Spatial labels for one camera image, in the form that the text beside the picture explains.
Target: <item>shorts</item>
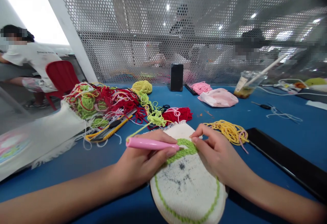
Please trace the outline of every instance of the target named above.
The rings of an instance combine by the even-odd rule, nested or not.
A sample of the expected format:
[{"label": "shorts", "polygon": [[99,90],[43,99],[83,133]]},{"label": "shorts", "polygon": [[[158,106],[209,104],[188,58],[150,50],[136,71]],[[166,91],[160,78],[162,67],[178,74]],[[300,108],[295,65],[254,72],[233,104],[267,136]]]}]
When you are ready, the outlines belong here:
[{"label": "shorts", "polygon": [[37,78],[23,78],[22,79],[22,84],[23,86],[30,92],[43,92],[42,86],[43,80],[42,79],[37,79]]}]

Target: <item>left hand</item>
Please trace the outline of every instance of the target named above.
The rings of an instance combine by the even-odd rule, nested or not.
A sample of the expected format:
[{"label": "left hand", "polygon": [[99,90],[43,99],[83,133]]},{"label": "left hand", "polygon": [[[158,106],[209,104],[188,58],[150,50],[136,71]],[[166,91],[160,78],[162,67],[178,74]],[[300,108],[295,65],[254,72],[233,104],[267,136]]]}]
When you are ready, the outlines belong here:
[{"label": "left hand", "polygon": [[[171,144],[177,140],[162,130],[152,131],[135,137],[147,138]],[[153,154],[151,150],[126,148],[125,152],[114,165],[115,177],[121,184],[120,193],[125,194],[149,181],[168,158],[176,154],[176,150],[167,147]]]}]

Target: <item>hand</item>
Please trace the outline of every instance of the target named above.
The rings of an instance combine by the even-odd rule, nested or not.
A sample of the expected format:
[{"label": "hand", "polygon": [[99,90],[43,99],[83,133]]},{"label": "hand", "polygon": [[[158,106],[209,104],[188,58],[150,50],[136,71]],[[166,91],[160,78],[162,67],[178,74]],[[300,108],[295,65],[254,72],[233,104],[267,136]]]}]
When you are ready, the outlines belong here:
[{"label": "hand", "polygon": [[[136,135],[135,137],[171,144],[177,143],[176,139],[162,130]],[[176,150],[172,147],[157,151],[155,154],[151,150],[128,147],[114,166],[115,178],[113,180],[121,183],[121,194],[125,194],[149,181],[167,159],[175,154]]]},{"label": "hand", "polygon": [[[207,140],[199,136],[206,135]],[[227,138],[219,132],[200,124],[190,136],[197,149],[205,156],[219,180],[237,192],[251,184],[254,172],[245,164]]]}]

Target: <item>fingernail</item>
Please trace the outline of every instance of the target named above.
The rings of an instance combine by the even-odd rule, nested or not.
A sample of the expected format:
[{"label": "fingernail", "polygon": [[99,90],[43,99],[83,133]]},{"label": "fingernail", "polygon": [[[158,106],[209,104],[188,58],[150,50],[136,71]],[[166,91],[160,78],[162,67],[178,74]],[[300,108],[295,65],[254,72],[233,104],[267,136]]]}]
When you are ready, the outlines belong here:
[{"label": "fingernail", "polygon": [[199,138],[197,138],[197,137],[192,137],[192,142],[193,142],[194,144],[196,144],[197,141],[198,141],[198,139],[199,139]]},{"label": "fingernail", "polygon": [[170,148],[169,151],[167,152],[167,157],[170,158],[176,154],[176,150],[174,148]]}]

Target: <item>blue tabletop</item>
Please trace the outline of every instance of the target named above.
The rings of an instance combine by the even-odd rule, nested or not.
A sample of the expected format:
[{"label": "blue tabletop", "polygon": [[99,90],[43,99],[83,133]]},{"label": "blue tabletop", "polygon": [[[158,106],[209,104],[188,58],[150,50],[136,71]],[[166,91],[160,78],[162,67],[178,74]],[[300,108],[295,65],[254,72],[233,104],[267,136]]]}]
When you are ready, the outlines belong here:
[{"label": "blue tabletop", "polygon": [[[233,92],[234,88],[224,87]],[[327,171],[327,111],[307,106],[306,100],[295,96],[277,96],[257,89],[248,99],[240,99],[231,108],[212,108],[197,99],[197,96],[184,89],[170,92],[166,86],[154,86],[151,101],[171,107],[189,107],[193,119],[188,124],[196,129],[199,123],[214,122],[220,119],[238,124],[245,129],[257,127],[283,145],[287,146],[311,163]],[[251,101],[259,104],[271,103],[284,113],[301,118],[296,124],[270,114]],[[140,127],[128,122],[118,134],[123,140]],[[262,178],[289,189],[304,197],[314,197],[296,183],[291,177],[270,162],[250,144],[245,147],[234,146],[249,167]],[[93,146],[90,151],[78,142],[71,150],[58,158],[34,169],[16,174],[0,183],[0,202],[49,187],[63,181],[95,171],[118,161],[125,150],[119,138],[113,136],[103,148]],[[108,203],[73,223],[166,223],[157,210],[151,196],[150,187],[144,187],[114,202]],[[234,191],[229,192],[225,211],[220,223],[281,223],[279,218],[257,208]]]}]

